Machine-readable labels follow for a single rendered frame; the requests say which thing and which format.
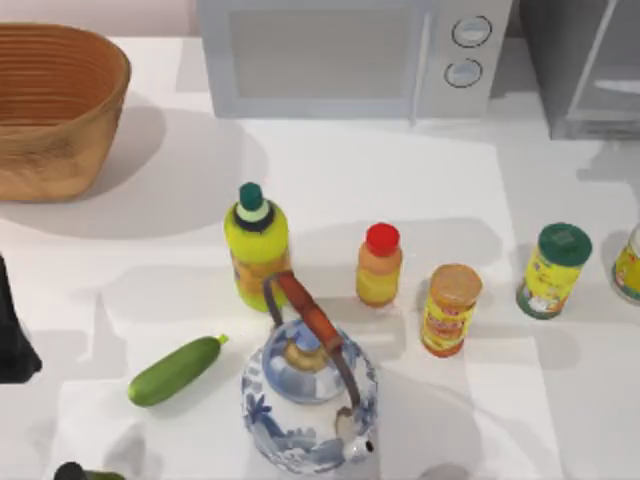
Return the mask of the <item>yellow bottle with green cap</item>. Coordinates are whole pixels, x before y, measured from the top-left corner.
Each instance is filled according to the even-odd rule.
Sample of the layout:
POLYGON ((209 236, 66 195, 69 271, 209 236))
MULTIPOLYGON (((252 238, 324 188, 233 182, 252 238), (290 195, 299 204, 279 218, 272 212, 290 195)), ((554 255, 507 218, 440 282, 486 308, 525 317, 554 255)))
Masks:
POLYGON ((247 306, 266 312, 264 280, 291 267, 286 215, 263 195, 258 184, 246 182, 226 213, 224 234, 240 298, 247 306))

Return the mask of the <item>orange bottle with red cap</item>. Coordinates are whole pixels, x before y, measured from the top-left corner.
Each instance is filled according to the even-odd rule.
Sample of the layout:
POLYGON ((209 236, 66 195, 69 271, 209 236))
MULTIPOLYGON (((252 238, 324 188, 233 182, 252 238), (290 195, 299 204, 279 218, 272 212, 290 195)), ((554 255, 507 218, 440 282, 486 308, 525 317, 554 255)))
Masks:
POLYGON ((374 308, 392 303, 397 295, 403 261, 398 229, 385 222, 371 225, 358 253, 356 293, 374 308))

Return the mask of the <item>yellow and red jar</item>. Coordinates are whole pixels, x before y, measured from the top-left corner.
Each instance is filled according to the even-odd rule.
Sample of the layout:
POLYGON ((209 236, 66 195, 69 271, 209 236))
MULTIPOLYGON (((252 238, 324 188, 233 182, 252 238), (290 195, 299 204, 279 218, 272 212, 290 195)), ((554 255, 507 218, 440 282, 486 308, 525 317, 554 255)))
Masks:
POLYGON ((468 265, 443 264, 434 270, 421 326, 422 343, 432 355, 446 358, 460 351, 482 287, 468 265))

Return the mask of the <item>blue and white teapot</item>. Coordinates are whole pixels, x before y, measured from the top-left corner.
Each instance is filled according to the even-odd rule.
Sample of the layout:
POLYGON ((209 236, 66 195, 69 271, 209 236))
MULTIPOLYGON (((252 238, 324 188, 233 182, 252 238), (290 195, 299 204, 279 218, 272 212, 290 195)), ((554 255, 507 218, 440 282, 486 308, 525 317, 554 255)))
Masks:
POLYGON ((378 378, 293 272, 263 283, 274 322, 241 377, 242 418, 257 450, 295 475, 323 474, 376 451, 378 378))

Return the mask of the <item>pale microwave oven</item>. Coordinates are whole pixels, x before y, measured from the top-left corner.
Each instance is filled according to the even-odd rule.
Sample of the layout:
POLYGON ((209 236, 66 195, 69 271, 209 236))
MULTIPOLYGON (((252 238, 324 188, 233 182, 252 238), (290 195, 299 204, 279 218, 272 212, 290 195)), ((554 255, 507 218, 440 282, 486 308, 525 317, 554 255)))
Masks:
POLYGON ((227 118, 409 121, 423 16, 431 17, 417 121, 483 115, 513 0, 197 0, 215 113, 227 118), (485 16, 490 38, 461 48, 462 19, 485 16), (483 76, 450 87, 444 69, 475 59, 483 76))

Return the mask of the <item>green cucumber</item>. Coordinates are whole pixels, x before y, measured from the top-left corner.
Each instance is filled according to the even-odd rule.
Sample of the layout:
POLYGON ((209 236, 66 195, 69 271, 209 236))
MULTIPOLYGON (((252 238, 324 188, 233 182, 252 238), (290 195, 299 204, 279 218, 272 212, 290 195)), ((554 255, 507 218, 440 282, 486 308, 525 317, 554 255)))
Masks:
POLYGON ((129 401, 149 408, 172 398, 214 364, 228 341, 225 334, 203 336, 170 352, 130 381, 129 401))

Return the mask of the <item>microwave knob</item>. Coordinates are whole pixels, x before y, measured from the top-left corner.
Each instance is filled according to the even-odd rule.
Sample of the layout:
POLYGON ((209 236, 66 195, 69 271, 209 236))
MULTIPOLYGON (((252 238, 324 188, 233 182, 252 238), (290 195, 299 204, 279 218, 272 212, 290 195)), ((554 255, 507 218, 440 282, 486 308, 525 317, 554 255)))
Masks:
POLYGON ((479 47, 490 38, 491 34, 491 22, 481 15, 458 20, 451 30, 452 40, 461 48, 479 47))
POLYGON ((466 89, 477 84, 483 76, 483 66, 475 59, 450 63, 443 73, 445 82, 455 89, 466 89))

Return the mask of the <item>yellow can with green lid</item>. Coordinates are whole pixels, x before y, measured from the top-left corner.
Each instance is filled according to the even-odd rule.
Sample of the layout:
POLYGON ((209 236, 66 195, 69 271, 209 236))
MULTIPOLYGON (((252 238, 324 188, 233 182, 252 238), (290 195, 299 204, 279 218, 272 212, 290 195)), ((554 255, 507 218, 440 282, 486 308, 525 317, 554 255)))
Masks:
POLYGON ((578 226, 546 225, 516 290, 520 309, 540 320, 560 315, 592 251, 590 237, 578 226))

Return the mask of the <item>brown woven basket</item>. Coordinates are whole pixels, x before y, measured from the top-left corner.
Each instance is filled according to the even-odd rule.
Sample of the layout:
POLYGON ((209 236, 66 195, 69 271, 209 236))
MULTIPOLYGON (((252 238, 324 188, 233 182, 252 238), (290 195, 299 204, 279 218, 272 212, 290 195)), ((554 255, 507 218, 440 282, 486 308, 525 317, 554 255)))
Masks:
POLYGON ((100 34, 0 22, 0 201, 85 193, 113 144, 131 73, 100 34))

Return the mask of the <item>yellow and white can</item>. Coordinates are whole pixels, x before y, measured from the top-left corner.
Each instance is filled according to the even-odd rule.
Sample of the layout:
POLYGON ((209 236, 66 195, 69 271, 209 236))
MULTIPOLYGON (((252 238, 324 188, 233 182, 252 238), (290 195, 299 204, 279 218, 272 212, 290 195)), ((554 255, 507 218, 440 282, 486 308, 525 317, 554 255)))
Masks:
POLYGON ((640 305, 640 223, 631 231, 613 264, 612 281, 623 298, 640 305))

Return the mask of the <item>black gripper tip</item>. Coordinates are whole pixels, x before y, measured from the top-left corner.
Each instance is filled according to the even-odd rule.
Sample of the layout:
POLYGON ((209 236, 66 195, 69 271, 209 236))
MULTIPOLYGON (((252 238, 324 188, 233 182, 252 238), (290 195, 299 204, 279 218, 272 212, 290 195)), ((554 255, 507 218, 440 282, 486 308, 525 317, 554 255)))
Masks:
POLYGON ((0 384, 23 384, 42 370, 42 361, 22 330, 0 254, 0 384))

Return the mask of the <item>dark green bottle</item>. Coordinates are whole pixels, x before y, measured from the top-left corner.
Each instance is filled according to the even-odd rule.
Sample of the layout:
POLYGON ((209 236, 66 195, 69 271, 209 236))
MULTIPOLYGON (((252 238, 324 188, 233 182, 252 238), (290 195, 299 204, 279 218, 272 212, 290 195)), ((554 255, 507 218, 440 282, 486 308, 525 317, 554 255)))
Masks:
POLYGON ((79 463, 68 461, 55 471, 53 480, 127 480, 123 475, 112 471, 87 470, 79 463))

